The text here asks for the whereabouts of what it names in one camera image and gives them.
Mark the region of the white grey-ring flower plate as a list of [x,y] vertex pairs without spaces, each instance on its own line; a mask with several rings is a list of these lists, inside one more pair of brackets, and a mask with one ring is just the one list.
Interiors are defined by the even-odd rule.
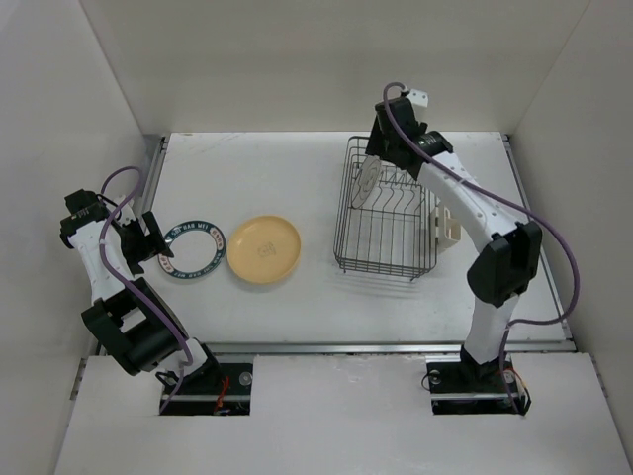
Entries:
[[367,156],[360,166],[352,185],[351,207],[361,208],[372,193],[382,174],[381,160],[377,156]]

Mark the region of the yellow bear plate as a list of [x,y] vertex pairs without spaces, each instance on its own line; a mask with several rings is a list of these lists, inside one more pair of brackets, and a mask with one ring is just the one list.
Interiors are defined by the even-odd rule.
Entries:
[[251,218],[228,240],[228,266],[239,279],[254,285],[281,282],[298,266],[302,239],[287,219],[275,215]]

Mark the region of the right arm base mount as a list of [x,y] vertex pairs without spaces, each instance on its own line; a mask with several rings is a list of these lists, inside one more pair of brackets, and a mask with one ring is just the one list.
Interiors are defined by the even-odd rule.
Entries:
[[479,367],[460,358],[427,359],[421,384],[430,393],[434,416],[525,416],[532,404],[510,359],[504,362],[503,371],[498,362]]

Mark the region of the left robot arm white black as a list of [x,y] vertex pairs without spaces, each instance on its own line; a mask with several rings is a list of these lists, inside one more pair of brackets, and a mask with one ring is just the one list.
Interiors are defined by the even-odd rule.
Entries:
[[84,189],[65,205],[60,238],[80,254],[91,286],[91,306],[81,314],[88,331],[132,376],[154,371],[169,389],[181,382],[215,390],[225,379],[220,364],[142,277],[142,262],[173,255],[153,214],[138,218],[129,205],[118,211]]

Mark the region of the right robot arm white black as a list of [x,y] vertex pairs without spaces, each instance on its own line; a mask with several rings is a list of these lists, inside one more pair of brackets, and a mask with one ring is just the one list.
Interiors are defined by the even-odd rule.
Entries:
[[542,230],[534,222],[520,222],[486,196],[452,144],[417,121],[407,97],[381,102],[375,111],[367,153],[431,191],[478,253],[467,271],[475,307],[458,377],[465,387],[482,389],[503,376],[501,342],[520,296],[537,273]]

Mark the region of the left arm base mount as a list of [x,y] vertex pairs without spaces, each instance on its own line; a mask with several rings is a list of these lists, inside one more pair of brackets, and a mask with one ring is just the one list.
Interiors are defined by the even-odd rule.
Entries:
[[188,377],[174,396],[170,396],[177,376],[160,372],[157,379],[163,384],[158,403],[161,416],[249,416],[254,376],[254,357],[243,354],[216,356],[221,374],[205,373]]

